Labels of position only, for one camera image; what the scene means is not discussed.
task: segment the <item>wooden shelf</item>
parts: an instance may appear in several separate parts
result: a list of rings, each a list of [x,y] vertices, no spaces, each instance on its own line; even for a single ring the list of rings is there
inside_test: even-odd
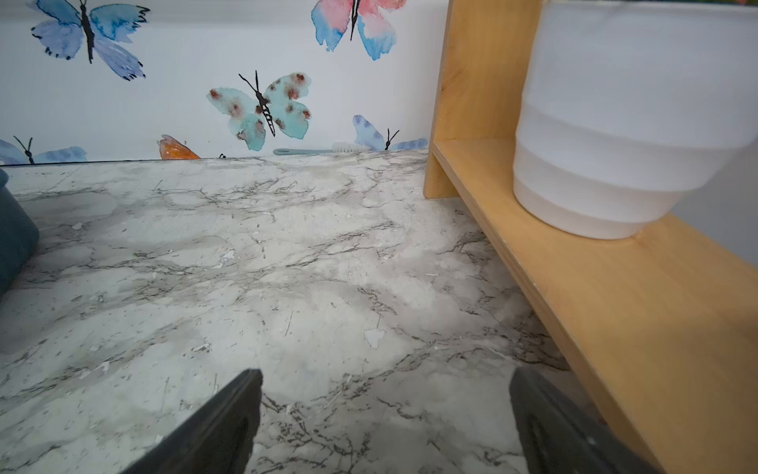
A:
[[[450,179],[613,431],[667,472],[758,472],[758,270],[667,215],[624,240],[513,195],[510,139],[436,140]]]

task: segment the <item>wooden side panel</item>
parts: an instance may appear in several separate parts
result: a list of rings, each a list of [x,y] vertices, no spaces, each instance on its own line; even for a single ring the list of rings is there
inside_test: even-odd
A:
[[[427,174],[424,179],[424,197],[427,199],[436,199],[439,197],[458,197],[458,191],[453,186],[453,182],[445,174],[445,170],[440,166],[440,162],[430,151],[427,158]]]
[[[540,11],[540,0],[451,1],[433,141],[515,136]]]

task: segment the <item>marble countertop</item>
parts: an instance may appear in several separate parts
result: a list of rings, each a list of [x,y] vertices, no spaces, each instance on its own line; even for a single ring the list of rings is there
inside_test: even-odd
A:
[[[425,160],[6,168],[41,240],[0,300],[0,471],[119,472],[254,367],[248,472],[525,474],[510,376],[572,374]]]

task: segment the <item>butterfly wallpaper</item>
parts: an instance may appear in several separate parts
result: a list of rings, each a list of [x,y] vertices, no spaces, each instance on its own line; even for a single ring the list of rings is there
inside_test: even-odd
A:
[[[363,118],[363,115],[356,115],[352,118],[352,124],[356,128],[356,143],[358,145],[366,145],[371,147],[373,151],[390,150],[398,151],[404,149],[422,149],[429,146],[429,142],[425,138],[419,138],[418,140],[411,140],[409,142],[401,142],[392,144],[392,140],[400,133],[400,130],[395,134],[390,135],[390,129],[387,129],[387,141],[384,140],[384,136],[379,133],[371,122]]]
[[[318,44],[327,43],[334,51],[350,29],[349,40],[358,30],[366,52],[374,61],[390,52],[397,43],[397,33],[379,10],[397,10],[407,0],[319,0],[311,12]]]
[[[143,64],[116,42],[132,42],[129,35],[147,23],[145,14],[149,8],[119,3],[87,13],[87,0],[79,1],[78,10],[66,0],[35,0],[28,4],[53,18],[32,28],[32,35],[45,46],[45,52],[71,60],[85,46],[90,64],[95,52],[122,79],[144,77]]]
[[[447,5],[3,0],[0,165],[424,148]]]
[[[54,152],[32,154],[32,140],[24,145],[14,137],[20,149],[12,143],[0,140],[0,165],[45,165],[50,163],[81,163],[87,161],[86,152],[79,146],[59,149]]]
[[[302,138],[308,131],[308,120],[311,112],[295,99],[308,95],[310,77],[304,73],[293,72],[275,80],[265,93],[261,93],[258,85],[258,71],[255,72],[255,86],[242,74],[240,79],[245,81],[255,93],[255,100],[239,89],[221,87],[211,89],[208,100],[219,112],[229,115],[229,131],[240,140],[247,143],[248,149],[259,151],[266,140],[266,126],[271,136],[277,135],[274,124],[285,135],[292,138]]]

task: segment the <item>white planter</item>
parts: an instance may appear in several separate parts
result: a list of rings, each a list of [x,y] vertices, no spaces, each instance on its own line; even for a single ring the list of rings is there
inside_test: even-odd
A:
[[[758,8],[548,2],[516,132],[518,201],[628,237],[758,137]]]

